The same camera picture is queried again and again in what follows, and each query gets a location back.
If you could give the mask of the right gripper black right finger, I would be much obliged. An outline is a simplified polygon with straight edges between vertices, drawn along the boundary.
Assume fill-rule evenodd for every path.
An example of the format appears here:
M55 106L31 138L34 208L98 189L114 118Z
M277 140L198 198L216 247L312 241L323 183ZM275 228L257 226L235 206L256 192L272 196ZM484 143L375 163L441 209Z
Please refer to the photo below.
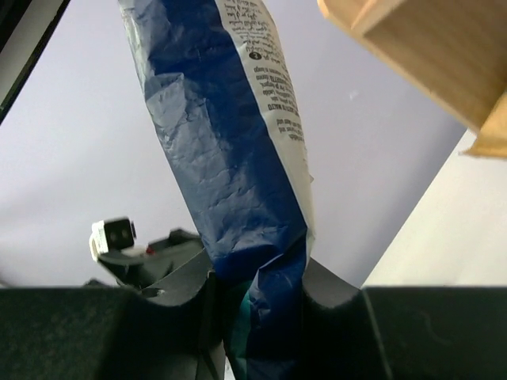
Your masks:
M316 261L303 277L300 379L503 379L503 287L358 289Z

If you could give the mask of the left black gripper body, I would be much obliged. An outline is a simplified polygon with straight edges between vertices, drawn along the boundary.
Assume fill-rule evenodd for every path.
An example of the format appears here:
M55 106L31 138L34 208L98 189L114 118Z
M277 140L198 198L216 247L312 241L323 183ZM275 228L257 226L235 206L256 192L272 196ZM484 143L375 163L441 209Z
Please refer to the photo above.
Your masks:
M148 245L98 253L97 262L116 278L119 285L141 291L175 272L203 249L197 235L176 229Z

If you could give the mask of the blue sea salt vinegar bag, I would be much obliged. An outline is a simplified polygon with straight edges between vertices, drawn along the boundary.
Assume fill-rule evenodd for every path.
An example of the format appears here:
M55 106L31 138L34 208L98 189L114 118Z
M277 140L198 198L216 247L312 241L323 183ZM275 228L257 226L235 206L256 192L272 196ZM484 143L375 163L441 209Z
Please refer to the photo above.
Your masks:
M303 376L311 176L275 22L261 1L122 1L144 101L217 278L238 379Z

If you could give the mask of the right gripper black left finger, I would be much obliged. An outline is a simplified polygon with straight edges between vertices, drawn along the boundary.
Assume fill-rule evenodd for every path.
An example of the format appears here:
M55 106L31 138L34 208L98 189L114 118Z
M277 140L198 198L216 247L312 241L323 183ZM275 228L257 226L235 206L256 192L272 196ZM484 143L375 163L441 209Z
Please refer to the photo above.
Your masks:
M1 292L4 379L221 379L215 274L206 253L148 288Z

